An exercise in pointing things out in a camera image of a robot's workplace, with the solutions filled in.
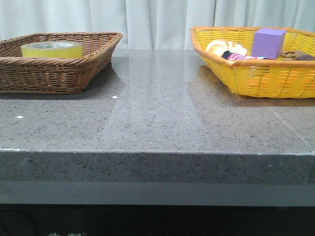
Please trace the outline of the yellow tape roll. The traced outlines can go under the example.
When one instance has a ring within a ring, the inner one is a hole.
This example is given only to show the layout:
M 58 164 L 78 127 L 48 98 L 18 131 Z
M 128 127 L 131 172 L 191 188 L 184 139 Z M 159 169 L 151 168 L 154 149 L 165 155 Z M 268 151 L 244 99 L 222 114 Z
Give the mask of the yellow tape roll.
M 73 41 L 43 41 L 22 45 L 21 52 L 31 58 L 81 58 L 83 46 Z

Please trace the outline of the cream bread roll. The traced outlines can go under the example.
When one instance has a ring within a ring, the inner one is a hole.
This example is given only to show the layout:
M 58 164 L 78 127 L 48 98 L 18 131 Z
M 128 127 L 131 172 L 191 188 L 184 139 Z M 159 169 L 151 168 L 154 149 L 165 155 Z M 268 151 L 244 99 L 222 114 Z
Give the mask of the cream bread roll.
M 229 51 L 231 53 L 238 53 L 241 55 L 247 54 L 247 49 L 243 45 L 225 39 L 213 40 L 208 44 L 206 48 L 206 52 L 215 54 L 219 57 L 221 57 L 226 51 Z

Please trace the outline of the black pink snack packet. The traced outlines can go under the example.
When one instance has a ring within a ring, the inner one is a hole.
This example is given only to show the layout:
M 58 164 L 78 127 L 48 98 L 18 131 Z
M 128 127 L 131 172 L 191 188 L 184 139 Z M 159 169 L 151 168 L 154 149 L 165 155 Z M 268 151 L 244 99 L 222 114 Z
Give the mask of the black pink snack packet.
M 230 51 L 225 51 L 221 57 L 226 60 L 267 59 L 266 57 L 253 57 Z

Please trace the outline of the white curtain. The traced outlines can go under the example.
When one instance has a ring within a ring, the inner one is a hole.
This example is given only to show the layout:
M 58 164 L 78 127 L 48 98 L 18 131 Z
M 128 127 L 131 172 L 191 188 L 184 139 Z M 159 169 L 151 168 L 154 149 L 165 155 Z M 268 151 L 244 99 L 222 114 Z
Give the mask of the white curtain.
M 291 27 L 314 31 L 312 0 L 3 0 L 0 37 L 116 31 L 119 49 L 190 50 L 189 30 Z

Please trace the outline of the yellow woven basket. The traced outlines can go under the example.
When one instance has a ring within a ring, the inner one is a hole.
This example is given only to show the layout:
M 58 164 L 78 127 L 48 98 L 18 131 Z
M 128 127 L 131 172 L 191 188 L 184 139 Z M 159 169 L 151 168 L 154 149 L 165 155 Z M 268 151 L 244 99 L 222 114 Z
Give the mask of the yellow woven basket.
M 195 51 L 232 93 L 252 97 L 313 98 L 313 60 L 231 61 L 206 51 L 212 40 L 226 39 L 243 45 L 250 53 L 258 30 L 258 27 L 192 27 L 190 37 Z

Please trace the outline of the purple foam block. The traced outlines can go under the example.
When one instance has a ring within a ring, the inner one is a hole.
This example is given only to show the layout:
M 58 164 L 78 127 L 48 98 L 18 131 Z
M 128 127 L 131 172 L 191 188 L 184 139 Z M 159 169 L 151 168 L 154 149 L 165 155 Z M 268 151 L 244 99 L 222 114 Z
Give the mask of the purple foam block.
M 252 45 L 253 57 L 277 59 L 283 50 L 286 30 L 260 29 L 255 32 Z

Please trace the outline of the brown wicker basket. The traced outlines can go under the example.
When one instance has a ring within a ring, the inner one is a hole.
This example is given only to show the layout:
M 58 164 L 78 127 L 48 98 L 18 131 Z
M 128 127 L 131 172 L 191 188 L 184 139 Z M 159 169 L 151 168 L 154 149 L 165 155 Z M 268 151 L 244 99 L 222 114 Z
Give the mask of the brown wicker basket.
M 122 39 L 120 32 L 34 33 L 0 42 L 0 92 L 21 94 L 75 94 L 111 61 Z M 78 59 L 23 57 L 21 46 L 44 41 L 82 44 Z

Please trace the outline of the brown pretzel-shaped item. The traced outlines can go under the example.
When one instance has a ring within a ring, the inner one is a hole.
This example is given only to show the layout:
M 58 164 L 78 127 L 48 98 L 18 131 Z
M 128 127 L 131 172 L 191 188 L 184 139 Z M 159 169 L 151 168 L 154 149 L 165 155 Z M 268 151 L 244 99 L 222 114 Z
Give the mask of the brown pretzel-shaped item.
M 283 51 L 281 57 L 284 60 L 314 60 L 315 57 L 301 50 Z

